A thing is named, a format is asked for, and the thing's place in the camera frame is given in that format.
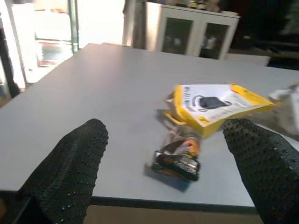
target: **cabinet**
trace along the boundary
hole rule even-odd
[[[147,3],[148,50],[225,59],[239,16]]]

